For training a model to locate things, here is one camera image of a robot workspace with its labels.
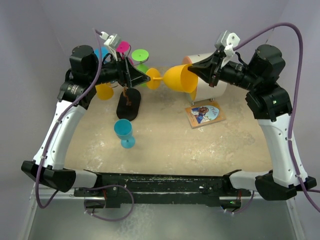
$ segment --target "black stand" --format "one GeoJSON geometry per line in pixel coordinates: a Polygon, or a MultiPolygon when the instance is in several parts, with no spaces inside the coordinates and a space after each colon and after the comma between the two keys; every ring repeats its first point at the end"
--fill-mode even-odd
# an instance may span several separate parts
{"type": "Polygon", "coordinates": [[[141,94],[135,88],[128,88],[125,94],[130,99],[131,105],[127,105],[127,98],[121,92],[118,107],[116,108],[116,115],[119,119],[132,121],[138,116],[141,94]]]}

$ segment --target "beige table surface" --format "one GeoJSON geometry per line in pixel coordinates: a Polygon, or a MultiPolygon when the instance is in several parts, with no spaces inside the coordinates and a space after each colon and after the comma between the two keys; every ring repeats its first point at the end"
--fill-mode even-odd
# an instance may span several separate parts
{"type": "Polygon", "coordinates": [[[245,90],[228,85],[216,101],[226,120],[192,129],[184,93],[162,84],[141,93],[138,117],[132,121],[136,144],[125,149],[114,132],[122,88],[112,99],[95,96],[71,140],[66,168],[95,172],[220,176],[236,169],[272,169],[267,143],[245,101],[245,90]]]}

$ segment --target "yellow cup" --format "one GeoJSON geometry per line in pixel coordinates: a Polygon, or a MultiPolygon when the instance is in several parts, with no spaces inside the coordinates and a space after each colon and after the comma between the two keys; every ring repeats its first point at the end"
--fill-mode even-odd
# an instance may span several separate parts
{"type": "Polygon", "coordinates": [[[198,76],[188,70],[191,64],[171,67],[165,72],[163,81],[168,88],[183,93],[192,93],[198,85],[198,76]]]}
{"type": "Polygon", "coordinates": [[[146,85],[148,88],[154,90],[157,89],[161,81],[163,81],[168,88],[174,91],[192,93],[197,88],[198,76],[188,71],[189,66],[191,66],[191,64],[173,66],[165,72],[163,77],[161,77],[157,69],[150,68],[146,74],[151,79],[146,85]]]}
{"type": "Polygon", "coordinates": [[[96,95],[100,100],[108,100],[114,95],[114,90],[107,83],[95,86],[96,95]]]}

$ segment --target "white wall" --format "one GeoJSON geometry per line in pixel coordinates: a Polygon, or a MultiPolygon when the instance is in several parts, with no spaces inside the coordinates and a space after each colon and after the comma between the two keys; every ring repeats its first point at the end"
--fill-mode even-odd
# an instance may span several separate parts
{"type": "MultiPolygon", "coordinates": [[[[132,49],[149,51],[150,66],[180,64],[186,55],[213,52],[219,33],[246,38],[276,23],[288,0],[39,0],[66,55],[96,46],[91,28],[117,33],[132,49]]],[[[270,33],[255,41],[264,43],[270,33]]],[[[254,49],[243,48],[249,59],[254,49]]]]}
{"type": "MultiPolygon", "coordinates": [[[[301,83],[298,97],[294,133],[303,165],[320,184],[320,80],[319,39],[320,1],[289,0],[280,22],[291,22],[300,29],[304,42],[301,83]]],[[[293,96],[298,65],[298,39],[291,29],[275,29],[269,44],[277,46],[283,53],[286,67],[280,75],[279,84],[293,96]]],[[[320,205],[320,194],[311,194],[320,205]]],[[[296,198],[300,218],[309,240],[320,237],[320,213],[315,211],[306,198],[296,198]]]]}
{"type": "Polygon", "coordinates": [[[21,164],[47,133],[68,58],[36,0],[1,0],[0,33],[0,239],[15,240],[34,184],[21,164]]]}

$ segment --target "picture book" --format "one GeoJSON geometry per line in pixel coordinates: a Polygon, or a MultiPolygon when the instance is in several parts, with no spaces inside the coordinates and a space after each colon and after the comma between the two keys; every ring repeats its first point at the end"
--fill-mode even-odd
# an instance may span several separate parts
{"type": "Polygon", "coordinates": [[[216,101],[187,107],[185,111],[193,129],[227,119],[216,101]]]}

